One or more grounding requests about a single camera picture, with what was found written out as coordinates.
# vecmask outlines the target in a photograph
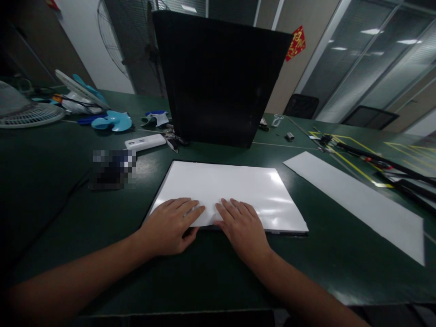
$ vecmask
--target hand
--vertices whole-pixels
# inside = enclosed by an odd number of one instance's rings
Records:
[[[184,216],[198,203],[191,201],[191,198],[172,199],[162,203],[151,213],[135,233],[149,258],[180,254],[195,240],[198,227],[185,238],[182,236],[205,210],[201,206]]]
[[[215,206],[223,218],[214,225],[219,226],[226,234],[237,255],[250,268],[269,257],[270,248],[262,222],[254,208],[244,202],[230,199],[231,205],[221,199],[222,205]]]

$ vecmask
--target white paper strip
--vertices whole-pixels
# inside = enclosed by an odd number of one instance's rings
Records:
[[[172,198],[192,198],[206,206],[192,226],[221,220],[215,203],[234,198],[251,204],[266,230],[308,232],[306,222],[276,169],[173,161],[149,214]]]
[[[284,164],[425,265],[421,217],[308,152],[286,160]]]

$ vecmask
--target white power bank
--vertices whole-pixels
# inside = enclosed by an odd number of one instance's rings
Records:
[[[166,143],[167,140],[161,134],[145,136],[139,139],[132,139],[124,142],[127,150],[132,150],[136,152],[149,148],[154,148],[156,146],[164,145]]]

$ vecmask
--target office chair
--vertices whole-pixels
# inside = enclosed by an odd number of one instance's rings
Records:
[[[319,103],[318,98],[293,94],[287,103],[284,115],[312,119]]]
[[[358,106],[341,124],[382,130],[399,116],[376,108]]]

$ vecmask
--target green table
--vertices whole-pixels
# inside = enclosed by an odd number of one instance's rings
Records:
[[[99,132],[59,121],[47,126],[0,130],[4,201],[10,253],[16,255],[56,213],[68,190],[89,168],[92,150],[123,149],[124,141],[151,135],[140,128],[150,110],[169,109],[164,99],[104,92],[111,107],[128,111],[136,130]],[[268,123],[272,115],[265,115]],[[436,142],[404,134],[293,119],[307,132],[331,133],[349,145],[381,152],[410,168],[436,175]],[[286,132],[295,135],[291,143]],[[304,151],[334,167],[353,171],[381,196],[397,201],[425,220],[426,266],[386,239],[282,164]],[[91,192],[69,200],[11,273],[12,282],[79,258],[133,233],[141,224],[173,160],[276,168],[309,227],[308,237],[268,235],[271,247],[346,305],[436,302],[436,220],[384,183],[376,170],[345,153],[327,154],[290,120],[259,130],[250,149],[192,142],[176,154],[167,146],[138,156],[136,188]],[[280,304],[240,262],[224,234],[200,231],[179,256],[156,258],[117,282],[82,315],[130,315],[269,309]]]

